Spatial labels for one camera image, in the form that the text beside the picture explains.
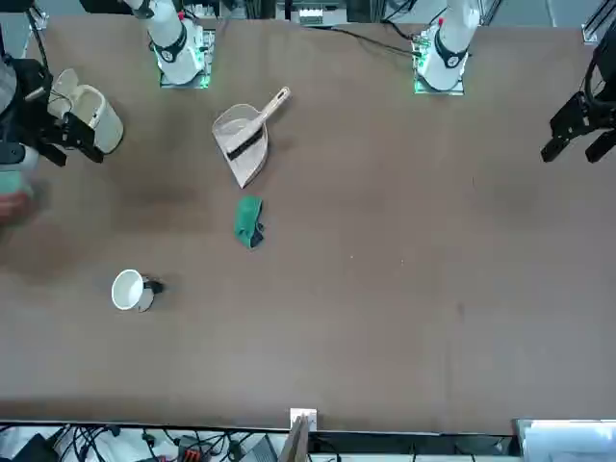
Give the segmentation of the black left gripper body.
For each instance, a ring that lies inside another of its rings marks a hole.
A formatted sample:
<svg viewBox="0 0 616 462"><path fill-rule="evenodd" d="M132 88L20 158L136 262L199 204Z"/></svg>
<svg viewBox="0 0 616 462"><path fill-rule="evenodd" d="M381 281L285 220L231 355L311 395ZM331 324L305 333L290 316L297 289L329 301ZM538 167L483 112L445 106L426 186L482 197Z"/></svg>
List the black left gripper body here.
<svg viewBox="0 0 616 462"><path fill-rule="evenodd" d="M603 88L596 91L593 77L599 73ZM615 126L615 34L606 33L595 48L584 76L584 99L593 128Z"/></svg>

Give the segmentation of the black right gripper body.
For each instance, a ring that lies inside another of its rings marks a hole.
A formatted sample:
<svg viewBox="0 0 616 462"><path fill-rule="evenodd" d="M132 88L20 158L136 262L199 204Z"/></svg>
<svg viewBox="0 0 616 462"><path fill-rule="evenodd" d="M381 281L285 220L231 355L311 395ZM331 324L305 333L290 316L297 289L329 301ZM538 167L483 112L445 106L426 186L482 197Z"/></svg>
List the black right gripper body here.
<svg viewBox="0 0 616 462"><path fill-rule="evenodd" d="M64 123L51 115L47 106L52 74L34 59L5 58L4 141L19 143L60 143Z"/></svg>

